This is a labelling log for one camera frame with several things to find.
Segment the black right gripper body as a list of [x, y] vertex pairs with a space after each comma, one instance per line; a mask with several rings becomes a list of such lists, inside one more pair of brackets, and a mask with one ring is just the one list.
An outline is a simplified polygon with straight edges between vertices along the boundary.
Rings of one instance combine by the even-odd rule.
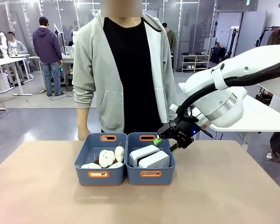
[[163, 124], [158, 129], [158, 135], [165, 139], [174, 139], [179, 148], [186, 149], [193, 141], [194, 126], [191, 123], [174, 119], [169, 123]]

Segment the person's right hand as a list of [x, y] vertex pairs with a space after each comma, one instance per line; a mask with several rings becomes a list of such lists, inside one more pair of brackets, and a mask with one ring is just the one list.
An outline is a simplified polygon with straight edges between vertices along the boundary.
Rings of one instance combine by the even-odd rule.
[[78, 140], [80, 141], [86, 140], [87, 136], [90, 134], [91, 132], [87, 127], [78, 128]]

